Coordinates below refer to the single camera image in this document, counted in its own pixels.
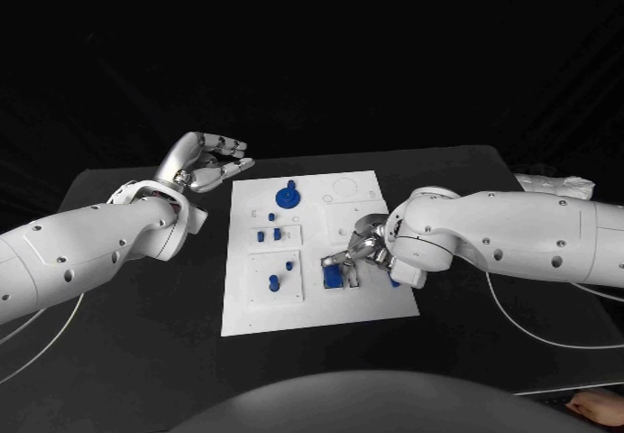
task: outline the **blue object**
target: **blue object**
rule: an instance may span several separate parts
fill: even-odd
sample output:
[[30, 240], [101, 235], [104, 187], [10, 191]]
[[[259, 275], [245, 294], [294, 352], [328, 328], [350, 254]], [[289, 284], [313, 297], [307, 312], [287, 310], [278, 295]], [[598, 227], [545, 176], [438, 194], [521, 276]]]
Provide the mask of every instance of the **blue object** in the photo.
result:
[[301, 195], [295, 190], [295, 181], [288, 181], [288, 186], [276, 191], [275, 202], [276, 206], [284, 209], [291, 209], [301, 201]]
[[323, 268], [323, 276], [325, 279], [325, 289], [336, 289], [337, 287], [341, 287], [341, 273], [338, 264], [333, 264], [331, 266], [325, 266]]
[[387, 272], [387, 277], [390, 278], [390, 283], [393, 287], [399, 287], [400, 286], [400, 282], [396, 282], [392, 277], [390, 277], [390, 273]]
[[272, 275], [269, 277], [269, 290], [271, 291], [279, 290], [279, 280], [276, 279], [276, 275]]

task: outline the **black background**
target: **black background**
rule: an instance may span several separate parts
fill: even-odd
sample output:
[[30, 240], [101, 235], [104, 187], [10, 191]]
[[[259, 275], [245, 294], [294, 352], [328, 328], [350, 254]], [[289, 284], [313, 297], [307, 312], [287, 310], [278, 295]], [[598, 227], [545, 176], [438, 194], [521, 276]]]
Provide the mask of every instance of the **black background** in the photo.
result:
[[82, 170], [157, 165], [194, 130], [256, 159], [488, 144], [516, 171], [585, 177], [617, 200], [618, 2], [75, 21], [4, 38], [3, 230], [56, 211]]

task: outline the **wire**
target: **wire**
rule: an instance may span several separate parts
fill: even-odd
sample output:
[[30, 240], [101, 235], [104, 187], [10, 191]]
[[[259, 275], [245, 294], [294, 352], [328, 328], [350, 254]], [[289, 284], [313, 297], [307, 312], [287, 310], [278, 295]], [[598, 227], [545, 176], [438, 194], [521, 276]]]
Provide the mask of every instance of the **wire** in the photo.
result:
[[0, 340], [0, 345], [3, 345], [13, 336], [16, 336], [20, 331], [34, 322], [34, 319], [42, 315], [46, 309], [40, 309], [36, 314], [29, 318], [27, 322]]
[[504, 317], [507, 320], [513, 323], [513, 325], [527, 334], [530, 335], [536, 340], [539, 340], [542, 343], [546, 343], [549, 345], [556, 345], [559, 347], [565, 347], [566, 349], [582, 349], [582, 350], [601, 350], [601, 349], [619, 349], [624, 347], [624, 345], [563, 345], [562, 343], [556, 343], [546, 338], [542, 338], [540, 336], [536, 336], [530, 331], [527, 331], [517, 322], [511, 319], [511, 316], [508, 315], [507, 311], [504, 310], [503, 306], [500, 305], [500, 302], [497, 300], [497, 294], [494, 293], [494, 287], [491, 285], [490, 281], [490, 273], [485, 272], [484, 276], [487, 277], [487, 284], [490, 285], [490, 291], [491, 296], [494, 297], [494, 302], [497, 303], [497, 307], [500, 308], [500, 311], [504, 314]]
[[572, 284], [573, 286], [576, 286], [581, 290], [588, 291], [589, 293], [592, 293], [595, 296], [602, 296], [602, 298], [612, 299], [612, 300], [615, 300], [617, 302], [624, 302], [624, 298], [618, 298], [617, 296], [606, 295], [606, 294], [602, 293], [601, 291], [598, 291], [598, 290], [592, 290], [592, 289], [589, 289], [588, 287], [581, 286], [581, 285], [576, 284], [575, 282], [570, 282], [570, 284]]
[[39, 356], [42, 356], [42, 354], [46, 352], [46, 350], [49, 349], [49, 347], [55, 344], [55, 341], [59, 339], [62, 332], [65, 331], [65, 328], [69, 325], [69, 322], [72, 322], [73, 319], [73, 315], [75, 312], [78, 311], [78, 307], [80, 306], [80, 301], [82, 298], [85, 296], [85, 293], [80, 294], [80, 297], [78, 298], [78, 302], [75, 303], [75, 307], [73, 307], [73, 311], [72, 314], [69, 315], [68, 321], [65, 322], [65, 325], [60, 328], [59, 333], [55, 335], [55, 337], [52, 338], [52, 341], [47, 343], [46, 347], [42, 349], [42, 351], [34, 355], [34, 358], [0, 381], [0, 385], [14, 376], [17, 376], [17, 374], [20, 374], [20, 372], [23, 371], [23, 369], [39, 359]]

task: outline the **white board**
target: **white board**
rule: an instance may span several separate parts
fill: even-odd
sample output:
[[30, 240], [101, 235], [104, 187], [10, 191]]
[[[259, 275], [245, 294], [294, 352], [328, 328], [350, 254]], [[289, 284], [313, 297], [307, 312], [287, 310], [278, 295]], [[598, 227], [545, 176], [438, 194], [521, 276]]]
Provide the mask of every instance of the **white board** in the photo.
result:
[[[289, 180], [301, 201], [282, 209], [275, 194]], [[418, 315], [410, 288], [393, 288], [387, 273], [363, 261], [357, 286], [325, 289], [320, 261], [347, 248], [354, 222], [372, 213], [387, 213], [373, 171], [232, 183], [222, 336]], [[269, 290], [271, 275], [278, 291]]]

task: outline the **robotic hand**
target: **robotic hand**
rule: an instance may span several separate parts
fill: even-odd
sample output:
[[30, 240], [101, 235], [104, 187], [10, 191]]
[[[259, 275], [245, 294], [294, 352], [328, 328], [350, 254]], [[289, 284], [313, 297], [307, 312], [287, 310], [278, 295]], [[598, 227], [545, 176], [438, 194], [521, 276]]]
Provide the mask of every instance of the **robotic hand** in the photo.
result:
[[[181, 195], [207, 192], [246, 170], [246, 144], [186, 133], [154, 180], [129, 181], [106, 203], [47, 216], [0, 235], [0, 324], [59, 304], [106, 282], [128, 260], [167, 261], [207, 213]], [[219, 164], [216, 152], [238, 161]]]
[[363, 258], [422, 288], [452, 257], [481, 271], [540, 281], [624, 287], [624, 207], [533, 192], [459, 197], [416, 189], [390, 215], [356, 223], [349, 249], [323, 266]]

